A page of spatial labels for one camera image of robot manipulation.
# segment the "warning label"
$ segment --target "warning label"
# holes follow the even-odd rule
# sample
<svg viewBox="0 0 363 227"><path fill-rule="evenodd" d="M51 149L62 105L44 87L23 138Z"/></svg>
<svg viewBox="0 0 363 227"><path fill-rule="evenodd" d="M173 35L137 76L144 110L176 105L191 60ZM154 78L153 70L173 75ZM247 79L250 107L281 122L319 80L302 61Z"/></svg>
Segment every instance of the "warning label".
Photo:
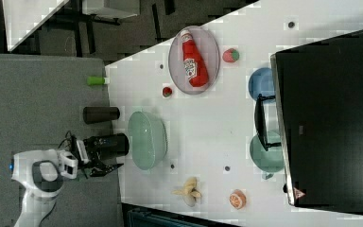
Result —
<svg viewBox="0 0 363 227"><path fill-rule="evenodd" d="M299 198L305 196L305 193L303 193L299 189L293 187L293 190L294 190L294 197L296 198L296 200L298 200Z"/></svg>

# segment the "black cup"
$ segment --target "black cup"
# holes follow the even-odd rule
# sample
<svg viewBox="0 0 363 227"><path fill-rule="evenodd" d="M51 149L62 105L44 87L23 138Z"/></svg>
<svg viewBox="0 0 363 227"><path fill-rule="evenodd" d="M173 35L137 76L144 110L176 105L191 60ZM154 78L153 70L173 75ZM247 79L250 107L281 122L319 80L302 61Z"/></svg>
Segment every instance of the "black cup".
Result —
<svg viewBox="0 0 363 227"><path fill-rule="evenodd" d="M111 121L119 119L119 109L117 107L85 107L83 118L86 124Z"/></svg>

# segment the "small bottle cap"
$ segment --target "small bottle cap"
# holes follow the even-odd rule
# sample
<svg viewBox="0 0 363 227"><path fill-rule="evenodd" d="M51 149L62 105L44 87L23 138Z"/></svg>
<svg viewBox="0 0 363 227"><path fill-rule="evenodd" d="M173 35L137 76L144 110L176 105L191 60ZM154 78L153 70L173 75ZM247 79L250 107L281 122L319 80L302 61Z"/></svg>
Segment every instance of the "small bottle cap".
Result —
<svg viewBox="0 0 363 227"><path fill-rule="evenodd" d="M162 90L162 95L164 97L169 97L169 96L172 96L172 89L170 87L164 87L163 90Z"/></svg>
<svg viewBox="0 0 363 227"><path fill-rule="evenodd" d="M188 29L184 29L181 31L181 36L185 35L185 34L191 34L190 31Z"/></svg>
<svg viewBox="0 0 363 227"><path fill-rule="evenodd" d="M111 82L111 79L110 78L104 78L105 79L105 84L109 84Z"/></svg>

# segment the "ketchup bottle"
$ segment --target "ketchup bottle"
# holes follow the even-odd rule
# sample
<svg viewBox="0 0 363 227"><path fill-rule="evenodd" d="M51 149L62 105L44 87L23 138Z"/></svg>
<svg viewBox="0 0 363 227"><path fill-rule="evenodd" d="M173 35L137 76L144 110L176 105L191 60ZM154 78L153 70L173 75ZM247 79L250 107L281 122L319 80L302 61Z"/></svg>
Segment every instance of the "ketchup bottle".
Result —
<svg viewBox="0 0 363 227"><path fill-rule="evenodd" d="M181 41L184 69L188 81L193 87L201 87L208 82L208 72L188 29L181 32Z"/></svg>

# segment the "white table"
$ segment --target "white table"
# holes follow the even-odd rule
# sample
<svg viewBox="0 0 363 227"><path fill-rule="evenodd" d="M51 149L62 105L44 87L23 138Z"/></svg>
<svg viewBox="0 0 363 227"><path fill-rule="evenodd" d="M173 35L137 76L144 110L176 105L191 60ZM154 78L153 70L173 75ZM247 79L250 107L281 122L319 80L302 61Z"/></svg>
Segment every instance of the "white table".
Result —
<svg viewBox="0 0 363 227"><path fill-rule="evenodd" d="M290 21L293 29L287 28ZM121 109L115 132L127 133L131 114L143 109L162 118L169 140L164 160L150 172L134 164L132 151L118 159L125 163L119 169L122 202L238 226L363 226L361 216L290 206L282 191L284 172L262 180L249 152L255 102L247 90L251 74L270 67L271 54L362 29L363 1L263 0L202 27L215 35L221 52L236 47L240 60L222 62L216 83L201 95L183 94L172 84L167 56L173 40L106 67L111 105ZM166 84L173 87L171 98L162 97ZM266 113L268 128L277 130L275 106ZM191 176L198 177L203 195L195 207L171 194ZM228 201L234 189L248 199L239 211Z"/></svg>
<svg viewBox="0 0 363 227"><path fill-rule="evenodd" d="M2 0L8 51L14 50L69 0Z"/></svg>

